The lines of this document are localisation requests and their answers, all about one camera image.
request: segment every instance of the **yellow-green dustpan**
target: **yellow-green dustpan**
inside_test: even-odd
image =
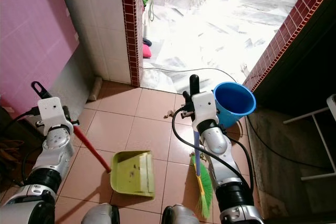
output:
[[[111,161],[110,184],[121,194],[155,197],[151,151],[118,152]]]

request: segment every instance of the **blue plastic bucket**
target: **blue plastic bucket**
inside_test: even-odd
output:
[[[223,82],[214,89],[217,116],[224,127],[231,127],[242,116],[251,114],[256,108],[254,95],[243,85]]]

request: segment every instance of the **white marble floor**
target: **white marble floor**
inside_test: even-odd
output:
[[[243,83],[297,0],[154,0],[146,38],[152,58],[144,68],[216,68]],[[231,78],[217,70],[167,73],[145,70],[141,86],[182,93],[200,76],[201,90]]]

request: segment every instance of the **white tile wall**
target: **white tile wall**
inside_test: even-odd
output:
[[[91,0],[97,26],[124,31],[121,0]]]
[[[90,61],[95,74],[101,76],[105,80],[110,80],[107,64],[103,56],[90,55]]]
[[[128,62],[123,60],[106,59],[106,64],[110,79],[124,83],[131,83]]]
[[[94,26],[96,25],[93,17],[90,0],[65,0],[74,23]]]
[[[121,0],[65,0],[93,70],[131,83]]]
[[[103,57],[103,50],[101,47],[100,37],[96,26],[86,26],[78,24],[76,30],[80,34],[80,40],[91,55]]]
[[[124,31],[98,28],[101,45],[107,59],[127,59],[127,44]]]

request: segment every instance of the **broom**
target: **broom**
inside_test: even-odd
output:
[[[199,139],[198,132],[194,132],[194,142],[197,147],[199,147]],[[195,154],[191,154],[191,160],[196,170],[196,177],[200,188],[197,206],[201,210],[202,216],[207,219],[210,216],[210,205],[212,202],[212,182],[205,165],[201,163],[199,152],[199,150],[195,149]]]

